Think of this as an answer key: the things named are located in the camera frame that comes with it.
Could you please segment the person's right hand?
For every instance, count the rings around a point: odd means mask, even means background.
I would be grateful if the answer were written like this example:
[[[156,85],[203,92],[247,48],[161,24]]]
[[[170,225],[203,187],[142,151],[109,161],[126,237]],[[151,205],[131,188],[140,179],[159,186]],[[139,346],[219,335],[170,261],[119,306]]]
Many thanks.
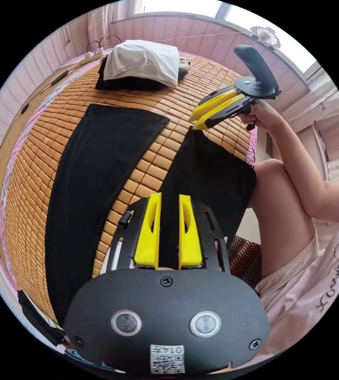
[[[253,102],[251,112],[249,114],[240,114],[238,117],[244,124],[255,124],[269,134],[277,131],[285,124],[284,118],[263,100]]]

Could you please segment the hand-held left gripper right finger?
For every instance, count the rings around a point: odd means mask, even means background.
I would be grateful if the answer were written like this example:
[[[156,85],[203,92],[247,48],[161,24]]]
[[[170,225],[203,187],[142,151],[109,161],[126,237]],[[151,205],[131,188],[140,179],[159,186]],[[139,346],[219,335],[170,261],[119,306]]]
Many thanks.
[[[198,268],[203,256],[191,197],[179,195],[179,268]]]

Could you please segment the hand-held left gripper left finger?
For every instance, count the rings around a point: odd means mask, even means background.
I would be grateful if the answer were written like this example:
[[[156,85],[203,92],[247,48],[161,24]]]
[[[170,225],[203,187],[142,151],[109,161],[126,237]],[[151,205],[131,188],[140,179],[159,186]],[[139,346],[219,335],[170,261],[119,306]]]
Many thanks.
[[[158,266],[161,203],[161,193],[148,198],[134,255],[136,266]]]

